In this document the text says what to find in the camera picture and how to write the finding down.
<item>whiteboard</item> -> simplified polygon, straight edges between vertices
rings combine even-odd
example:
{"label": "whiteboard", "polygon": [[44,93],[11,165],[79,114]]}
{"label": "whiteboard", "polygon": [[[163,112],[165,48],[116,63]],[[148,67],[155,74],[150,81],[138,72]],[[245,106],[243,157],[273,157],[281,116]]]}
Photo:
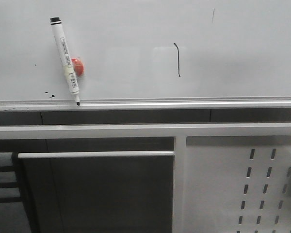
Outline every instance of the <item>whiteboard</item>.
{"label": "whiteboard", "polygon": [[0,101],[73,102],[50,17],[82,100],[291,97],[291,0],[0,0]]}

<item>red magnet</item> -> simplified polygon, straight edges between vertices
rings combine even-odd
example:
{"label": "red magnet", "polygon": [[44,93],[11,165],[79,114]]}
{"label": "red magnet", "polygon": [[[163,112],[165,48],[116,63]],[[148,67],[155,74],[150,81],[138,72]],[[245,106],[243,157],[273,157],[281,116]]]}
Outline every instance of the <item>red magnet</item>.
{"label": "red magnet", "polygon": [[72,58],[71,61],[72,61],[73,67],[74,67],[74,72],[76,72],[76,75],[77,76],[82,75],[84,73],[83,62],[77,58]]}

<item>whiteboard marker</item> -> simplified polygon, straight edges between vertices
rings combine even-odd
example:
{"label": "whiteboard marker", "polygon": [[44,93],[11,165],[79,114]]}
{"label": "whiteboard marker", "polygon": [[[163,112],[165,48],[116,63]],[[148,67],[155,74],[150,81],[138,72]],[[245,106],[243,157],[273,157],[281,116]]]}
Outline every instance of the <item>whiteboard marker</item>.
{"label": "whiteboard marker", "polygon": [[59,17],[55,17],[50,19],[50,24],[52,26],[52,31],[55,37],[59,56],[62,60],[64,74],[69,85],[70,93],[74,96],[74,99],[79,106],[79,85],[77,82],[76,73],[74,72],[73,64],[71,62],[71,57],[68,50],[62,22],[60,21]]}

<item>perforated metal panel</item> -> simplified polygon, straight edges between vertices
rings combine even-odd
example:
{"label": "perforated metal panel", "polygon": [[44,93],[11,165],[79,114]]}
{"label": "perforated metal panel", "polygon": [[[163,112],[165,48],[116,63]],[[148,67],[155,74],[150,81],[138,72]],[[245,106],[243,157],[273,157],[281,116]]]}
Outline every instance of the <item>perforated metal panel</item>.
{"label": "perforated metal panel", "polygon": [[291,233],[291,137],[189,137],[183,232]]}

